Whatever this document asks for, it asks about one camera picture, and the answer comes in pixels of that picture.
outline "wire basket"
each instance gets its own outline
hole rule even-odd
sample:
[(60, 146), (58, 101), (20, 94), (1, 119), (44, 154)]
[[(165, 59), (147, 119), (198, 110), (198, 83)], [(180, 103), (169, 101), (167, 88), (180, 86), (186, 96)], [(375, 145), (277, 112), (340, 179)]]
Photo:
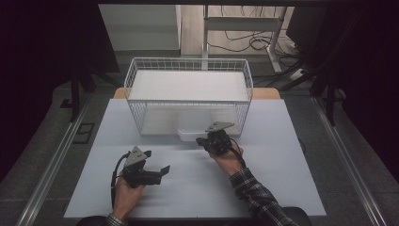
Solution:
[(240, 136), (253, 92), (247, 61), (224, 58), (133, 58), (124, 87), (141, 135), (176, 135), (181, 112), (206, 110)]

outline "white tabletop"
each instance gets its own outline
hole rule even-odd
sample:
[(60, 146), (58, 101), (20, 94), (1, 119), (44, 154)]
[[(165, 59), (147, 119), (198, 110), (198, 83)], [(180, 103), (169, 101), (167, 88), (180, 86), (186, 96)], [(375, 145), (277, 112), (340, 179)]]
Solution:
[[(281, 206), (309, 216), (325, 215), (309, 167), (282, 100), (254, 100), (243, 134), (236, 141), (254, 176)], [(178, 136), (142, 137), (126, 100), (110, 100), (65, 218), (106, 216), (112, 211), (111, 175), (120, 157), (138, 146), (152, 150), (144, 170), (170, 172), (159, 186), (146, 186), (134, 218), (244, 218), (228, 177), (195, 142)]]

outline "plaid sleeve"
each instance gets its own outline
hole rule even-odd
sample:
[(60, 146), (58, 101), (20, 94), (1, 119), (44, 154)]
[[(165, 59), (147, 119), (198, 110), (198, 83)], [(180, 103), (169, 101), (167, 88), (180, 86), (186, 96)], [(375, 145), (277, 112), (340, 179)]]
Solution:
[(113, 214), (109, 214), (108, 217), (106, 217), (105, 222), (103, 223), (102, 226), (125, 226), (126, 224), (122, 222), (120, 219), (115, 218)]
[(272, 193), (259, 183), (248, 168), (230, 177), (231, 185), (239, 200), (247, 203), (249, 213), (265, 225), (297, 225), (288, 218)]

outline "wall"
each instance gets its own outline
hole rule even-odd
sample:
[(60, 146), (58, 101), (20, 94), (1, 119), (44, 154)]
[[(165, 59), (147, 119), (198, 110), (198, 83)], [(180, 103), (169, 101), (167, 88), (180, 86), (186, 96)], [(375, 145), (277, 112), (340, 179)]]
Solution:
[(114, 51), (179, 50), (180, 6), (99, 5)]

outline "white plastic part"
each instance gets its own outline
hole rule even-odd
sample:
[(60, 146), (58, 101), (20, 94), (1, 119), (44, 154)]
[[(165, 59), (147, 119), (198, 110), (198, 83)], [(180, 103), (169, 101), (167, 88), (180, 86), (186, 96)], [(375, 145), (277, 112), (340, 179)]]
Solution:
[(211, 112), (209, 110), (182, 110), (178, 116), (177, 133), (182, 141), (196, 141), (198, 137), (206, 138), (205, 130), (211, 123)]

